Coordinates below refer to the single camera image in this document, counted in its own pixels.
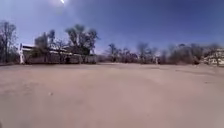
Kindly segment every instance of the building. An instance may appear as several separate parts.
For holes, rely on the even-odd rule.
[[[217,61],[219,65],[224,65],[224,49],[217,49],[215,53],[205,57],[202,63],[217,65]]]
[[[50,50],[50,54],[47,57],[32,57],[32,46],[25,46],[20,44],[19,54],[20,54],[20,64],[81,64],[81,63],[97,63],[97,58],[95,55],[83,56],[80,54],[73,54],[63,49],[58,54],[55,49]]]

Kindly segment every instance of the sun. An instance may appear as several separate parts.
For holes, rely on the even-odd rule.
[[[65,4],[65,1],[64,1],[64,0],[61,0],[61,3],[62,3],[62,4]]]

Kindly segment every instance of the dirt ground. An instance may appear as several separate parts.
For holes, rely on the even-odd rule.
[[[223,128],[224,68],[0,67],[2,128]]]

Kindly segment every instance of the blue sky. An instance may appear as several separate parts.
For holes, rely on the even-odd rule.
[[[55,29],[57,38],[77,23],[95,28],[102,53],[109,43],[135,49],[138,42],[169,44],[224,42],[222,0],[0,0],[0,20],[17,26],[17,43]]]

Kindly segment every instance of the open lot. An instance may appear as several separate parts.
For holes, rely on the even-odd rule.
[[[0,67],[3,128],[223,128],[224,69]]]

